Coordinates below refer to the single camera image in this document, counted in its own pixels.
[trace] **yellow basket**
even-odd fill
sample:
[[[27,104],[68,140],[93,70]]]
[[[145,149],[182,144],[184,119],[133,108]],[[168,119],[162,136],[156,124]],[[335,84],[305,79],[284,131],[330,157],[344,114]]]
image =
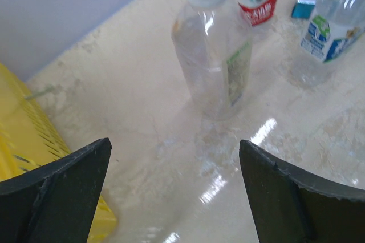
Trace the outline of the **yellow basket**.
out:
[[[70,153],[26,85],[0,63],[0,181],[21,175]],[[117,223],[100,197],[89,243],[101,242]]]

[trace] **bottle label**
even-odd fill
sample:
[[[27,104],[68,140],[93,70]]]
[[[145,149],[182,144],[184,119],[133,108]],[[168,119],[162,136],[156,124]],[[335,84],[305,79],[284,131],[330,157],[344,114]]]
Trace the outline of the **bottle label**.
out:
[[[328,62],[345,52],[363,33],[364,27],[337,25],[313,10],[301,47],[321,62]]]
[[[271,19],[274,15],[277,0],[239,0],[241,9],[246,13],[252,26]]]
[[[227,61],[228,96],[233,106],[242,96],[247,85],[251,60],[252,40],[248,40]]]

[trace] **yellow plastic crate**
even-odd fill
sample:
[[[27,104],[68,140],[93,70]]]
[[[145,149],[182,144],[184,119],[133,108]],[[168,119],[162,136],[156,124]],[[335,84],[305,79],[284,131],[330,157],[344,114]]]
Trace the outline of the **yellow plastic crate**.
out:
[[[21,175],[70,153],[27,86],[0,63],[0,181]],[[100,197],[88,238],[101,242],[117,223]]]

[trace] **table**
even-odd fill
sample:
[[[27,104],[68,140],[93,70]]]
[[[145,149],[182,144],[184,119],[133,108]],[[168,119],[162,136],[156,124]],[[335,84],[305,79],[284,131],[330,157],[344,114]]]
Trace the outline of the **table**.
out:
[[[289,76],[305,22],[278,0],[254,45],[244,108],[204,120],[170,38],[185,0],[134,0],[28,84],[71,149],[110,137],[103,195],[119,218],[110,242],[258,242],[238,162],[249,139],[339,183],[365,188],[364,37],[326,83]]]

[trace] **small blue box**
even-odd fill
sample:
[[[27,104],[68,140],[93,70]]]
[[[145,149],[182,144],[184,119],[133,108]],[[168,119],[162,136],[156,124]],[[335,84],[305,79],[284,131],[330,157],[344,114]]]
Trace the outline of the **small blue box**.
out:
[[[309,19],[317,0],[297,0],[291,17],[296,19]]]

